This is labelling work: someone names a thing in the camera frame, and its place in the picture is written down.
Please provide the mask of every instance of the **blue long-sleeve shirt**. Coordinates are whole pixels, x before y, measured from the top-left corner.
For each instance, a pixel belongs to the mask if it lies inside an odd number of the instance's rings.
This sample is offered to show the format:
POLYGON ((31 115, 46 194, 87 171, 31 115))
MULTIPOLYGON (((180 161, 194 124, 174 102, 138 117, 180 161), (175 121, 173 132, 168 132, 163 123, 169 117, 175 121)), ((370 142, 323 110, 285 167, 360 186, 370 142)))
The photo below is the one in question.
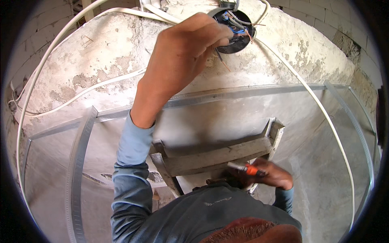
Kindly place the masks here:
POLYGON ((197 243, 242 217, 255 217, 277 224, 291 224, 293 188, 276 188, 275 203, 263 204, 247 193, 228 186, 208 186, 181 196, 152 213, 152 190, 146 157, 154 126, 141 129, 127 116, 112 175, 115 198, 111 217, 113 242, 197 243))

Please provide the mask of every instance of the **man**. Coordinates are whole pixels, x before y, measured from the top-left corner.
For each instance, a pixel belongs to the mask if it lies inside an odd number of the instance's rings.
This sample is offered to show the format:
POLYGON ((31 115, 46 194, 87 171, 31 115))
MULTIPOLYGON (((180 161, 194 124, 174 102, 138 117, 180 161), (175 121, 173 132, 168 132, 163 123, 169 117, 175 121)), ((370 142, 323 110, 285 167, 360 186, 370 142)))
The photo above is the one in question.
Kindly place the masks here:
POLYGON ((265 205, 227 183, 210 184, 181 196, 152 213, 152 189, 145 162, 157 113, 205 67, 217 46, 227 45, 231 30, 206 14, 195 14, 162 31, 147 71, 138 83, 133 107, 119 142, 112 180, 114 242, 301 242, 301 224, 291 217, 292 176, 257 159, 263 178, 243 182, 276 187, 274 205, 265 205))

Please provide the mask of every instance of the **sleeve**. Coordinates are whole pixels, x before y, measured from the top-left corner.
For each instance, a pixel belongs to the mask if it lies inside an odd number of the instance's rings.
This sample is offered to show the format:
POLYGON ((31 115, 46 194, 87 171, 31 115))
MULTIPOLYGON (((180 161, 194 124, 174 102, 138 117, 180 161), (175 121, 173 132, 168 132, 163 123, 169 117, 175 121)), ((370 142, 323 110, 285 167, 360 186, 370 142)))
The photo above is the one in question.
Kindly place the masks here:
POLYGON ((275 202, 273 203, 273 206, 284 210, 290 216, 292 216, 293 192, 293 187, 290 190, 283 190, 281 188, 276 187, 275 202))
POLYGON ((114 202, 111 207, 112 241, 129 242, 152 212, 152 189, 146 157, 149 153, 154 125, 138 128, 127 115, 117 150, 112 181, 114 202))

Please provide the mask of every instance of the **hand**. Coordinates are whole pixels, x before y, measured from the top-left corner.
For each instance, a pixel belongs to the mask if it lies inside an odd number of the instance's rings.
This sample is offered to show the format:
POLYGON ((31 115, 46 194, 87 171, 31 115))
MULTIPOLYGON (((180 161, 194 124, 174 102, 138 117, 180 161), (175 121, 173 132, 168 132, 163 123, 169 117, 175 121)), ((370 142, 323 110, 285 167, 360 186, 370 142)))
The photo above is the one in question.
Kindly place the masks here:
POLYGON ((157 38, 145 75, 138 83, 131 110, 134 124, 152 126, 165 103, 205 68, 215 47, 227 45, 232 31, 204 13, 163 30, 157 38))
POLYGON ((272 187, 279 187, 284 190, 290 190, 293 187, 293 177, 286 170, 277 166, 271 161, 267 161, 262 158, 257 158, 252 164, 258 170, 265 173, 262 178, 249 176, 244 172, 237 172, 237 170, 231 171, 232 174, 239 178, 243 185, 250 185, 251 183, 261 183, 272 187))

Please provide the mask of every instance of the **screwdriver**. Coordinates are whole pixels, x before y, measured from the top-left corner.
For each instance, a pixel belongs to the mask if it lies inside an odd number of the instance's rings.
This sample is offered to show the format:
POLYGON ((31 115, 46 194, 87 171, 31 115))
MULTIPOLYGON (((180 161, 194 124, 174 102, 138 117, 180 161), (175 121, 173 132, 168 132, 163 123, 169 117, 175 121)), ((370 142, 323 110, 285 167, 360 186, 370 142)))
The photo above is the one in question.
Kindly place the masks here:
POLYGON ((234 168, 234 169, 237 169, 237 170, 240 170, 240 171, 244 171, 248 175, 253 175, 253 176, 257 176, 257 177, 261 177, 261 178, 265 177, 265 175, 266 175, 265 172, 260 171, 259 169, 257 169, 255 166, 252 166, 251 164, 245 164, 243 166, 243 165, 237 165, 237 164, 232 163, 232 162, 228 162, 227 166, 234 168))

